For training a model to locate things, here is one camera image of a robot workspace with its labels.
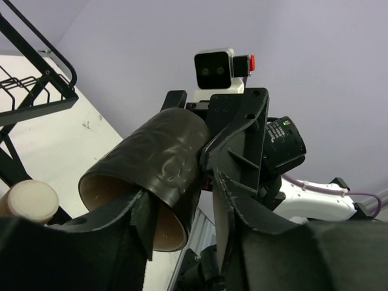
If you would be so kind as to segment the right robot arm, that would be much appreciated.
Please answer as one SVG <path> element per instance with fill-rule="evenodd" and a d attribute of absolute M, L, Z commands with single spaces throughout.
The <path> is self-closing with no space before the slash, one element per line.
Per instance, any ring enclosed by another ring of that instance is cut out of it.
<path fill-rule="evenodd" d="M 187 103 L 168 92 L 205 133 L 199 159 L 178 161 L 176 177 L 211 191 L 216 245 L 179 285 L 198 275 L 210 290 L 386 290 L 387 224 L 350 199 L 340 178 L 326 186 L 292 179 L 306 146 L 288 117 L 271 118 L 264 88 L 219 91 Z"/>

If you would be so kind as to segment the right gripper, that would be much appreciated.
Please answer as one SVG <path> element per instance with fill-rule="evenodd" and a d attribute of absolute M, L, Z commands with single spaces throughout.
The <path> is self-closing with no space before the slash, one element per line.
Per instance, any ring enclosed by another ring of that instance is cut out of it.
<path fill-rule="evenodd" d="M 212 183 L 229 195 L 256 197 L 263 183 L 263 148 L 269 107 L 265 88 L 213 93 L 208 101 L 187 103 L 184 90 L 167 92 L 162 109 L 182 108 L 198 115 L 210 130 L 199 164 Z"/>

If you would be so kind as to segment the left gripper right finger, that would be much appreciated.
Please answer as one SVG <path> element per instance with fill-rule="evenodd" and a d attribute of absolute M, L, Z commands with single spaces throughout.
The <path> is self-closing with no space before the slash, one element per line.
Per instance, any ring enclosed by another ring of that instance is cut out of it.
<path fill-rule="evenodd" d="M 219 271 L 228 290 L 386 290 L 387 224 L 290 222 L 215 173 Z"/>

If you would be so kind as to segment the black mug brown interior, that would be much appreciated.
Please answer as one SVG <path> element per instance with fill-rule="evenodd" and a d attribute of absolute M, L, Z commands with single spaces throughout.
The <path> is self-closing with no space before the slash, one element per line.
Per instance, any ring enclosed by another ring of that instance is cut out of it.
<path fill-rule="evenodd" d="M 153 249 L 176 252 L 188 241 L 202 189 L 199 156 L 210 130 L 198 115 L 170 108 L 157 113 L 81 177 L 78 191 L 95 210 L 140 187 L 160 200 Z"/>

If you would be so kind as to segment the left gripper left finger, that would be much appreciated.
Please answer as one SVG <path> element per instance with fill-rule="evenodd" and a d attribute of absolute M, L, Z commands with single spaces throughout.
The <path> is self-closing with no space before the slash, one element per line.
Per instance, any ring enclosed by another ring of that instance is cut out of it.
<path fill-rule="evenodd" d="M 142 290 L 158 203 L 126 194 L 63 225 L 1 219 L 2 290 Z"/>

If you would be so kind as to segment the white steel cup wood band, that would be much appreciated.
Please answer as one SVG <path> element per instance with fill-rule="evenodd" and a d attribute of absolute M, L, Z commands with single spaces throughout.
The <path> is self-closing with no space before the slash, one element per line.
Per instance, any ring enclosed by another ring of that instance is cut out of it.
<path fill-rule="evenodd" d="M 44 225 L 58 209 L 57 192 L 42 181 L 21 181 L 1 197 L 1 218 L 16 216 Z"/>

